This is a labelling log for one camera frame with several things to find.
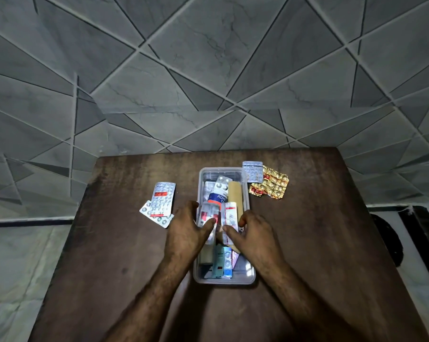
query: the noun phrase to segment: person's right hand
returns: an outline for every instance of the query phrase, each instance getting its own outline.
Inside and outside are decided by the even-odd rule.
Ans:
[[[223,226],[223,230],[257,271],[264,275],[286,264],[275,231],[265,218],[247,210],[238,221],[238,226],[244,227],[246,224],[242,235],[231,226]]]

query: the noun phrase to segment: geometric wall pattern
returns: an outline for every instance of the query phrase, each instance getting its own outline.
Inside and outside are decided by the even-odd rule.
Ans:
[[[73,216],[99,156],[308,146],[429,200],[429,0],[0,0],[0,219]]]

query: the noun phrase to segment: brown table top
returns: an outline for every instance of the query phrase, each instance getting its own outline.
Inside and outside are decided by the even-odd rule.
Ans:
[[[173,210],[197,200],[203,167],[263,161],[288,174],[284,198],[250,195],[287,261],[371,341],[429,341],[335,148],[104,157],[74,220],[29,341],[101,339],[163,256],[166,230],[139,213],[158,181],[175,182]],[[280,341],[294,329],[258,276],[250,287],[199,285],[188,274],[161,341]]]

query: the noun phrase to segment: hairy arm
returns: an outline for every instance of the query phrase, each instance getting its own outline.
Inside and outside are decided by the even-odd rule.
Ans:
[[[202,228],[197,228],[194,223],[197,207],[197,202],[190,201],[175,213],[167,229],[164,259],[103,342],[159,339],[173,295],[214,227],[214,221],[209,220]]]
[[[365,341],[286,263],[273,228],[262,216],[246,211],[239,226],[246,224],[245,236],[230,226],[223,228],[280,299],[301,338],[321,342]]]

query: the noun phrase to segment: plastic container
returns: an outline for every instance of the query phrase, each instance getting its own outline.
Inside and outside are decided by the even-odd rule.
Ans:
[[[207,181],[216,181],[218,176],[225,176],[234,181],[241,183],[241,190],[243,195],[243,211],[249,210],[249,195],[248,183],[246,181],[246,172],[243,168],[234,167],[217,167],[217,168],[203,168],[199,174],[199,192],[197,201],[201,205],[204,201],[205,183]],[[199,264],[200,255],[194,261],[194,279],[198,283],[210,285],[250,285],[256,279],[256,270],[251,266],[251,263],[240,254],[237,263],[233,270],[231,279],[215,279],[211,278],[210,267],[207,264]]]

